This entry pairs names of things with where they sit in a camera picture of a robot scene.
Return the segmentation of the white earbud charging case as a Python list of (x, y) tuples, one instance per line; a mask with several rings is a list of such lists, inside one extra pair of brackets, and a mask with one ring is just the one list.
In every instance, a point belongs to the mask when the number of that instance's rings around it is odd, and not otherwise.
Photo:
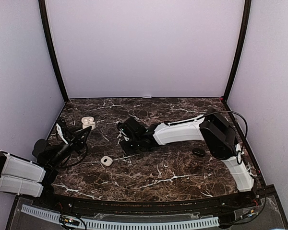
[(82, 122), (82, 129), (90, 127), (91, 130), (94, 130), (96, 127), (96, 122), (92, 116), (83, 117), (81, 119), (81, 122)]

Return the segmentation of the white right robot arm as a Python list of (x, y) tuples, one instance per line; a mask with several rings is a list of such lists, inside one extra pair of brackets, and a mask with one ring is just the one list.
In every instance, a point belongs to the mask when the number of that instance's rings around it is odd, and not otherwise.
[(211, 155), (227, 166), (235, 180), (241, 192), (235, 198), (237, 206), (245, 208), (254, 200), (254, 176), (243, 161), (244, 144), (239, 143), (234, 126), (222, 116), (221, 111), (212, 108), (204, 115), (152, 124), (149, 127), (130, 117), (117, 123), (117, 129), (123, 137), (120, 146), (128, 155), (137, 150), (147, 151), (169, 143), (204, 141)]

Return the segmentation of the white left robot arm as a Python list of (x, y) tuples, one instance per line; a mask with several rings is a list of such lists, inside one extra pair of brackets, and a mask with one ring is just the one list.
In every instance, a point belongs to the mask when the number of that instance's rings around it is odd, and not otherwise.
[(92, 117), (82, 119), (82, 128), (71, 130), (65, 121), (57, 120), (56, 134), (61, 143), (50, 145), (39, 139), (32, 155), (36, 161), (17, 157), (0, 149), (0, 192), (39, 197), (48, 209), (58, 205), (53, 195), (52, 183), (59, 170), (68, 169), (81, 163), (87, 156), (87, 139), (96, 123)]

